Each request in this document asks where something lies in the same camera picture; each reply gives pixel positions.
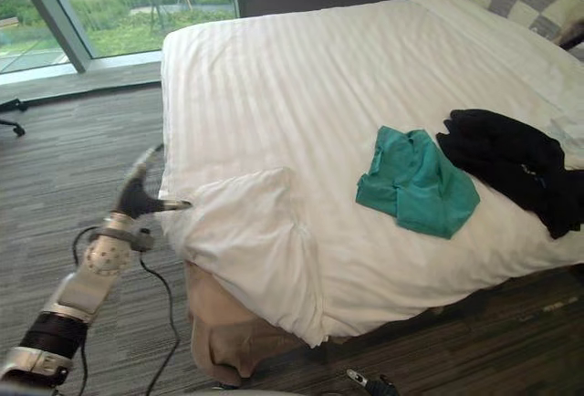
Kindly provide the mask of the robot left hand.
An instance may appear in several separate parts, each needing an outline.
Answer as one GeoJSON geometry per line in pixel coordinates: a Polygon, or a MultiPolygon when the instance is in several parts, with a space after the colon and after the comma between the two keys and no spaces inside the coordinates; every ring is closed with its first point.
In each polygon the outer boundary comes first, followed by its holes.
{"type": "Polygon", "coordinates": [[[146,177],[152,166],[152,161],[161,153],[162,144],[149,148],[132,165],[120,190],[113,211],[124,214],[132,219],[138,219],[146,214],[159,212],[181,211],[190,209],[193,205],[185,200],[162,200],[150,196],[144,188],[146,177]]]}

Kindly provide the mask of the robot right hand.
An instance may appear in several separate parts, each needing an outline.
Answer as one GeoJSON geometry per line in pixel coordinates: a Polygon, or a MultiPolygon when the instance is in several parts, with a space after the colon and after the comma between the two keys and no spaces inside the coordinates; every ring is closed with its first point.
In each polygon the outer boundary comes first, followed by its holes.
{"type": "Polygon", "coordinates": [[[371,396],[399,396],[395,385],[385,375],[380,375],[376,380],[370,380],[363,374],[353,370],[346,370],[347,376],[359,384],[371,396]]]}

